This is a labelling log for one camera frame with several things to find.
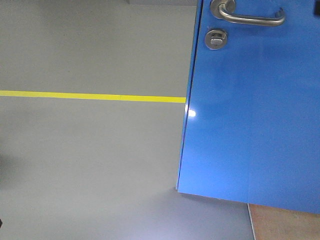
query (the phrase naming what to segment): lever handle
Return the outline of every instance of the lever handle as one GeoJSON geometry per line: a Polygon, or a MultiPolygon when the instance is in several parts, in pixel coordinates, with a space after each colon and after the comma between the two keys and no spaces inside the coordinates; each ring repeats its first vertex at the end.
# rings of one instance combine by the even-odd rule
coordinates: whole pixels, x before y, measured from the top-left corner
{"type": "Polygon", "coordinates": [[[234,14],[236,9],[235,0],[213,0],[210,5],[212,14],[217,19],[224,19],[234,24],[247,24],[265,27],[277,27],[286,20],[285,11],[280,8],[275,17],[247,16],[234,14]]]}

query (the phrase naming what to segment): floor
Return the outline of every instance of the floor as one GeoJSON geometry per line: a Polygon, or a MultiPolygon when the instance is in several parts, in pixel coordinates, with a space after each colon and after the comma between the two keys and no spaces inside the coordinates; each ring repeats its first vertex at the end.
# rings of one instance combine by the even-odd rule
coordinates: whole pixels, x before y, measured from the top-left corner
{"type": "Polygon", "coordinates": [[[249,205],[255,240],[320,240],[320,214],[249,205]]]}
{"type": "MultiPolygon", "coordinates": [[[[194,7],[0,4],[0,90],[184,97],[194,7]]],[[[175,190],[183,103],[0,96],[1,240],[253,240],[175,190]]]]}

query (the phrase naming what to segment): door lock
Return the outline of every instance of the door lock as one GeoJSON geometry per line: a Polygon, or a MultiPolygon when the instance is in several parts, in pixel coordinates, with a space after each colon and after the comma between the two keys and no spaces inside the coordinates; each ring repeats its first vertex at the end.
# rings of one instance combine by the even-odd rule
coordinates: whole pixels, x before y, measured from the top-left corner
{"type": "Polygon", "coordinates": [[[210,30],[205,35],[205,45],[212,50],[223,48],[227,44],[228,34],[222,29],[210,30]]]}

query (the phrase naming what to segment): lock escutcheon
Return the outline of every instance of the lock escutcheon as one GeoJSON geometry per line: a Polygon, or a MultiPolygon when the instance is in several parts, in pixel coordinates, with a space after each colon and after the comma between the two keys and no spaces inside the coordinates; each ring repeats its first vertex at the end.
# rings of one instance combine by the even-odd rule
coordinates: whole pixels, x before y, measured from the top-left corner
{"type": "Polygon", "coordinates": [[[205,35],[205,45],[212,50],[223,48],[227,40],[228,34],[223,29],[212,29],[205,35]]]}

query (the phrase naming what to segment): brown floor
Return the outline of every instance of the brown floor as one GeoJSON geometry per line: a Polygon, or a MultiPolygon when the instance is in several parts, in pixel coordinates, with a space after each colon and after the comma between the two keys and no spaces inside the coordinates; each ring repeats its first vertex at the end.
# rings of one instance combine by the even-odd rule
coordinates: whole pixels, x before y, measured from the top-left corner
{"type": "Polygon", "coordinates": [[[320,214],[249,204],[255,240],[320,240],[320,214]]]}

